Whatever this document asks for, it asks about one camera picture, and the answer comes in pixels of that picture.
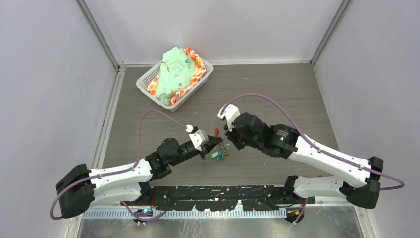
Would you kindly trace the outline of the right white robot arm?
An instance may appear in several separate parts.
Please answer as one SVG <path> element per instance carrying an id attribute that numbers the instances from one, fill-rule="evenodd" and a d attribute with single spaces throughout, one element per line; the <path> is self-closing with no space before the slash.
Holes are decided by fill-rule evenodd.
<path id="1" fill-rule="evenodd" d="M 330 174 L 328 177 L 306 178 L 288 176 L 283 189 L 283 198 L 296 203 L 303 198 L 326 196 L 344 198 L 349 203 L 374 209 L 380 195 L 380 176 L 383 160 L 351 157 L 316 142 L 306 142 L 297 130 L 283 125 L 268 126 L 256 115 L 248 112 L 229 113 L 225 135 L 241 150 L 248 146 L 274 158 L 305 163 Z"/>

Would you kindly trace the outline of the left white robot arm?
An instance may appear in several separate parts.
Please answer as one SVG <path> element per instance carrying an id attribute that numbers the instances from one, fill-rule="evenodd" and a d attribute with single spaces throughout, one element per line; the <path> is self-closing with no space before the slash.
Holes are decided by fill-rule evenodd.
<path id="1" fill-rule="evenodd" d="M 116 202 L 136 201 L 147 205 L 152 198 L 148 183 L 171 173 L 171 167 L 193 157 L 204 158 L 218 144 L 221 137 L 209 136 L 180 144 L 174 138 L 165 139 L 156 151 L 137 162 L 107 169 L 88 169 L 76 165 L 55 186 L 61 218 L 76 217 L 90 207 Z"/>

